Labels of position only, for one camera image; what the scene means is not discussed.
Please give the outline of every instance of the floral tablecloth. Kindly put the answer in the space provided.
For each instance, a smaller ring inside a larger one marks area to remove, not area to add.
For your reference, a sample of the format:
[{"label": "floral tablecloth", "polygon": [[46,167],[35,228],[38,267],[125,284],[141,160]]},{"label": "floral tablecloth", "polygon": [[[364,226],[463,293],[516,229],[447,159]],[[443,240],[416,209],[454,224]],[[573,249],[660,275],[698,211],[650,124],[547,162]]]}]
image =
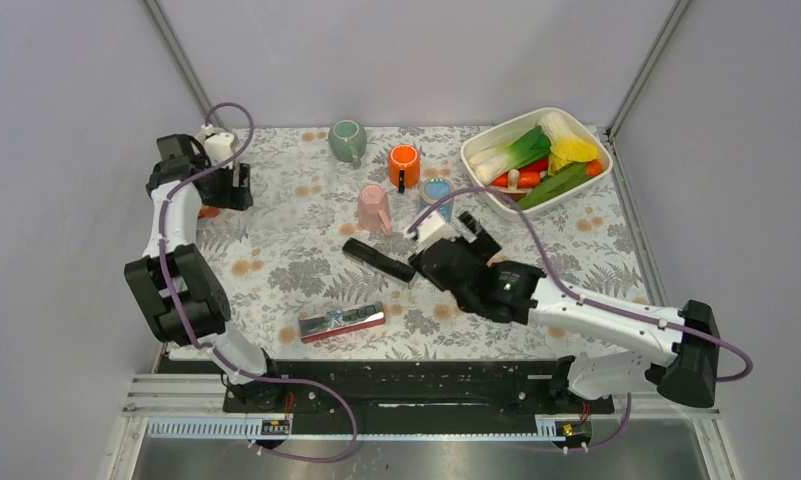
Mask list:
[{"label": "floral tablecloth", "polygon": [[[198,232],[197,243],[232,304],[230,328],[241,329],[271,357],[284,359],[551,359],[619,351],[601,340],[559,328],[496,324],[465,314],[449,293],[439,292],[424,279],[418,279],[411,289],[400,288],[341,254],[342,244],[350,237],[395,259],[405,260],[414,252],[414,243],[396,232],[418,213],[418,191],[413,188],[400,195],[389,184],[386,156],[392,146],[409,143],[420,149],[422,181],[441,176],[459,188],[469,185],[461,170],[459,148],[483,129],[367,128],[368,148],[361,169],[336,164],[331,169],[315,166],[313,171],[293,173],[291,162],[274,158],[327,159],[331,155],[328,129],[257,130],[244,161],[252,165],[253,208],[259,216],[228,213],[218,219],[216,227],[206,226]],[[237,133],[240,138],[246,136],[246,131]],[[392,236],[369,233],[358,224],[356,196],[368,183],[390,192],[395,224]],[[260,218],[262,208],[274,205],[261,201],[257,184],[290,188],[292,202],[308,200],[312,205],[302,212],[291,208],[291,226],[278,220],[278,227],[239,220]],[[462,210],[480,219],[503,246],[499,258],[538,262],[521,224],[500,219],[477,197],[457,198],[454,216]],[[294,221],[294,212],[304,221]],[[535,217],[533,223],[564,279],[608,295],[646,302],[634,243],[609,177]],[[300,341],[298,318],[377,300],[387,306],[385,325],[310,344]],[[191,359],[203,354],[174,347],[170,355]]]}]

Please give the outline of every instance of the green onion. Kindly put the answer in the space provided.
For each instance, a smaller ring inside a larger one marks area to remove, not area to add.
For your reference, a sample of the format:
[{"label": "green onion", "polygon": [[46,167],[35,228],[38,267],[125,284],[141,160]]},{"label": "green onion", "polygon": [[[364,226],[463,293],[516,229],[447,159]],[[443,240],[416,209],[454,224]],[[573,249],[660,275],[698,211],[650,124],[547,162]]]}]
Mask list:
[{"label": "green onion", "polygon": [[508,145],[498,145],[477,152],[468,164],[483,185],[509,170],[525,167],[550,153],[550,139],[536,125],[521,138]]}]

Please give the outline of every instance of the orange object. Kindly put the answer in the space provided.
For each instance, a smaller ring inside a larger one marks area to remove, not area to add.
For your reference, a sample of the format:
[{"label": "orange object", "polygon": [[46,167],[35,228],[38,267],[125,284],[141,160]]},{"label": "orange object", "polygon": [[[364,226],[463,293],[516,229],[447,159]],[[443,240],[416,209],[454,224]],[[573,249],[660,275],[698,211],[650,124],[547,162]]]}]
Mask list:
[{"label": "orange object", "polygon": [[197,218],[214,218],[220,215],[220,209],[217,207],[203,207],[200,209],[200,213],[197,215]]},{"label": "orange object", "polygon": [[[541,183],[541,174],[538,172],[521,172],[518,178],[518,188],[533,188]],[[495,178],[491,184],[495,187],[508,187],[509,186],[509,172]]]},{"label": "orange object", "polygon": [[586,175],[596,177],[603,173],[603,164],[598,160],[592,160],[586,165]]},{"label": "orange object", "polygon": [[414,187],[421,178],[421,154],[411,145],[397,145],[388,154],[388,179],[400,193]]}]

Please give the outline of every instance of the orange mug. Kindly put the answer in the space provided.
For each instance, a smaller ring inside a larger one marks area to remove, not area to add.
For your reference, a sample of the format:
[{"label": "orange mug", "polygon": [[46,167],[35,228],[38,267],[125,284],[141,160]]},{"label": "orange mug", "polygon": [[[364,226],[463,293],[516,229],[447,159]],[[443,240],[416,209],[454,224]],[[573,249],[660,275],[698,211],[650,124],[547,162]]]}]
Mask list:
[{"label": "orange mug", "polygon": [[403,193],[421,178],[421,154],[411,145],[397,145],[388,153],[388,179]]}]

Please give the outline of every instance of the green leaf vegetable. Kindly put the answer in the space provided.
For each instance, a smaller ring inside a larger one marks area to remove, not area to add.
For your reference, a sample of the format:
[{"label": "green leaf vegetable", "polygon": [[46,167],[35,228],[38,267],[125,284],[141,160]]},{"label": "green leaf vegetable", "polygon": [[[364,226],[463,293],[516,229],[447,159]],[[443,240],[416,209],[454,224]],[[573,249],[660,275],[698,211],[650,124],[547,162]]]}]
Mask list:
[{"label": "green leaf vegetable", "polygon": [[509,170],[525,167],[550,153],[550,139],[536,125],[521,138],[478,152],[468,163],[483,185]]},{"label": "green leaf vegetable", "polygon": [[527,196],[518,202],[518,206],[521,207],[521,210],[526,210],[536,205],[541,205],[572,188],[582,185],[591,178],[586,173],[585,163],[571,163],[556,175],[545,177],[539,186],[532,189]]}]

